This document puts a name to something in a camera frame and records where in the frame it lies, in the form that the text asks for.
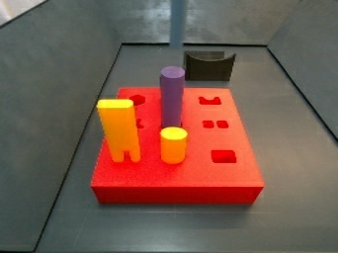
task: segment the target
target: yellow block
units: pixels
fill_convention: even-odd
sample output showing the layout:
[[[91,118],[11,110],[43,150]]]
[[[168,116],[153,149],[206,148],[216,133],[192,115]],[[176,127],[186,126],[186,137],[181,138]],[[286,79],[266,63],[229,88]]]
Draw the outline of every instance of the yellow block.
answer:
[[[162,160],[169,164],[184,161],[186,153],[188,131],[181,127],[162,130]]]
[[[123,162],[125,152],[129,151],[131,160],[139,162],[142,153],[133,100],[103,99],[99,100],[97,108],[113,160]]]

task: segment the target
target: gray floor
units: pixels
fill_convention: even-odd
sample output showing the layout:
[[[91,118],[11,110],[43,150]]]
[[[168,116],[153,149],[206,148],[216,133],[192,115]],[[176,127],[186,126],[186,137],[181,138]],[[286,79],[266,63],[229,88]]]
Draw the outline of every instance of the gray floor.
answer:
[[[101,206],[90,189],[103,137],[97,113],[86,129],[39,252],[337,251],[337,142],[265,47],[186,47],[237,52],[230,87],[266,188],[246,206]],[[123,86],[160,86],[182,65],[182,48],[125,46],[102,97]]]

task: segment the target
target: red block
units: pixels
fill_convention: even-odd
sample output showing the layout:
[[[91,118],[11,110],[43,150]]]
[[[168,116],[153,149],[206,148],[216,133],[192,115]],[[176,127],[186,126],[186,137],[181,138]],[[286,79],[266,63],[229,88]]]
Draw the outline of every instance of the red block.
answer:
[[[188,151],[174,165],[161,159],[161,89],[125,88],[118,97],[145,102],[137,106],[142,161],[114,163],[103,140],[91,181],[99,203],[252,204],[265,181],[230,90],[185,88]]]

